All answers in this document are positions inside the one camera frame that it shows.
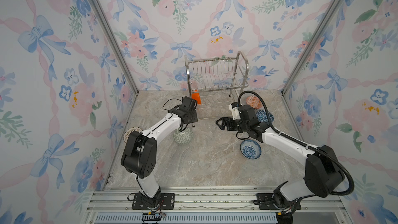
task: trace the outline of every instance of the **wall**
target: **wall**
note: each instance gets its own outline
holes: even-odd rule
[[[249,86],[281,89],[330,0],[99,0],[143,90],[186,90],[191,60],[236,56]]]
[[[356,224],[398,223],[397,29],[397,0],[345,0],[286,94],[305,140],[355,179],[341,199]]]
[[[0,5],[0,223],[78,223],[132,92],[87,0]]]

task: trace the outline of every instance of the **black mounting plate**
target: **black mounting plate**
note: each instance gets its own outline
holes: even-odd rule
[[[257,193],[257,201],[259,201],[258,207],[260,210],[279,210],[274,204],[261,204],[261,202],[271,201],[273,193]],[[300,203],[298,204],[297,210],[301,209]]]
[[[162,210],[173,210],[174,209],[174,193],[160,193],[160,202],[162,202]],[[134,194],[134,200],[132,201],[131,209],[133,210],[150,210],[142,201],[141,194]]]

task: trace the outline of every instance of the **dish rack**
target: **dish rack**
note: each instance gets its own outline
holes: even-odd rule
[[[239,57],[245,64],[239,66]],[[199,93],[201,104],[197,105],[198,119],[231,116],[228,106],[238,100],[236,89],[243,92],[248,87],[249,62],[242,51],[236,57],[222,57],[190,61],[185,56],[189,95]]]

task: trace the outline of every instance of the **black corrugated hose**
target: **black corrugated hose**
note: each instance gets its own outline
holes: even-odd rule
[[[269,112],[268,112],[267,106],[266,106],[265,102],[263,101],[263,99],[260,97],[260,95],[258,95],[256,92],[253,92],[253,91],[244,91],[244,92],[242,92],[242,93],[239,95],[239,97],[238,97],[238,106],[240,105],[240,99],[241,99],[242,95],[245,94],[245,93],[251,93],[251,94],[253,94],[253,95],[255,95],[255,96],[257,96],[257,97],[259,98],[259,100],[261,101],[261,103],[262,103],[263,106],[264,106],[264,110],[266,111],[267,120],[270,120],[271,118],[269,117]],[[307,147],[307,144],[306,144],[306,143],[304,143],[304,142],[302,142],[302,141],[300,141],[300,140],[298,140],[298,139],[295,139],[294,137],[291,137],[291,136],[289,136],[289,135],[287,135],[287,134],[285,134],[285,133],[283,133],[283,132],[277,130],[277,129],[273,126],[273,124],[271,123],[271,121],[268,121],[268,124],[269,124],[269,126],[271,127],[271,129],[272,129],[274,132],[276,132],[277,134],[281,135],[282,137],[285,137],[285,138],[287,138],[287,139],[289,139],[289,140],[291,140],[291,141],[293,141],[293,142],[295,142],[295,143],[297,143],[297,144],[299,144],[299,145],[301,145],[301,146],[303,146],[303,147]],[[341,191],[341,192],[340,192],[340,191],[332,191],[332,192],[330,193],[331,195],[349,195],[349,194],[351,194],[351,193],[354,191],[354,180],[353,180],[353,178],[351,177],[350,173],[347,171],[347,169],[346,169],[340,162],[338,162],[336,159],[334,159],[334,158],[331,157],[329,154],[327,154],[326,152],[324,152],[324,151],[322,151],[322,150],[320,150],[320,149],[314,148],[314,147],[312,147],[312,146],[308,146],[307,149],[309,149],[309,150],[311,150],[311,151],[314,151],[314,152],[318,152],[318,153],[321,154],[322,156],[326,157],[327,159],[329,159],[330,161],[332,161],[334,164],[336,164],[337,167],[339,167],[339,168],[342,170],[342,172],[346,175],[346,177],[347,177],[347,179],[348,179],[348,183],[349,183],[348,189],[345,190],[345,191]]]

